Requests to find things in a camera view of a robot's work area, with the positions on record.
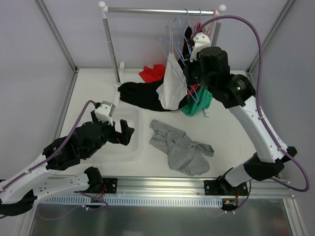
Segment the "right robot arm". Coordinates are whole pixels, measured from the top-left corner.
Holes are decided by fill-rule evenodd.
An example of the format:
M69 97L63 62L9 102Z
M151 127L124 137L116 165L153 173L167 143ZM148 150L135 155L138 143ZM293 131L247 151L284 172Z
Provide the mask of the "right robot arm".
M262 181L279 174L297 150L287 146L272 127L264 126L268 120L258 111L256 91L249 79L230 72L227 52L217 46L193 49L185 58L187 82L197 82L221 102L239 121L255 148L251 158L220 176L215 188L231 195L246 181Z

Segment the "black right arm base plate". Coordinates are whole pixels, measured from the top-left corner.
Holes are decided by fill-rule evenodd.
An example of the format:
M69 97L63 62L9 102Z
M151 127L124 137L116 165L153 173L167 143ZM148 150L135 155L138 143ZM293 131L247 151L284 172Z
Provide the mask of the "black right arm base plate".
M246 196L248 195L248 187L245 182L236 187L231 186L225 179L203 181L204 192L206 196Z

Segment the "light blue wire hanger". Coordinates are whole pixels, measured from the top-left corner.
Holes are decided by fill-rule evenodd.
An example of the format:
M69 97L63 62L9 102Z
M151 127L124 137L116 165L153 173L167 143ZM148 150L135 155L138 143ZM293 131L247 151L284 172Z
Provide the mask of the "light blue wire hanger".
M181 23L181 20L178 17L176 17L173 22L176 23L176 25L170 26L170 27L180 29L180 31L174 32L174 35L178 38L178 40L180 40L181 37L184 37L184 32L185 32L184 31L184 24ZM169 46L170 46L169 33L168 33L168 38L162 38L160 36L157 36L156 42L157 42L158 46L160 47L162 53L164 54L165 58L168 61L168 55L169 55L169 53L171 53L170 48L169 48ZM175 55L176 61L178 61L178 55L177 55L175 50L174 50L173 54ZM189 95L191 98L194 99L195 102L197 102L198 101L197 92L194 91L194 93L191 93L191 91L188 88L188 85L187 85L187 91L188 91L187 95Z

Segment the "grey tank top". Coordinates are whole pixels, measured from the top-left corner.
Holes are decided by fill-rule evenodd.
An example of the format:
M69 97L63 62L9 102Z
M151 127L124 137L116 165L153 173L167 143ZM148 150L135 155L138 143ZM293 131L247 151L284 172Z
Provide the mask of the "grey tank top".
M167 154L170 169L188 176L199 176L210 170L203 156L214 156L211 145L195 142L186 132L155 119L150 128L154 134L149 144Z

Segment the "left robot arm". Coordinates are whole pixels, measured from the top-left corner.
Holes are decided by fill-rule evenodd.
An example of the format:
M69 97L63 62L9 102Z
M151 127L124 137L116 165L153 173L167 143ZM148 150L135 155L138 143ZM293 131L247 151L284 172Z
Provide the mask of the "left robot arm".
M120 120L121 131L114 124L85 122L68 136L48 145L37 159L16 176L0 183L0 215L17 216L32 209L35 203L69 192L101 193L105 183L96 167L64 179L50 177L92 157L106 143L127 146L135 131Z

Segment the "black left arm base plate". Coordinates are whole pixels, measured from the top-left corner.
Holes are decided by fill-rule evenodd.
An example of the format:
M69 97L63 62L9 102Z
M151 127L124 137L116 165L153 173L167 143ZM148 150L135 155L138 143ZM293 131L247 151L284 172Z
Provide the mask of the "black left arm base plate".
M103 193L104 194L116 194L118 187L118 179L105 177L103 178Z

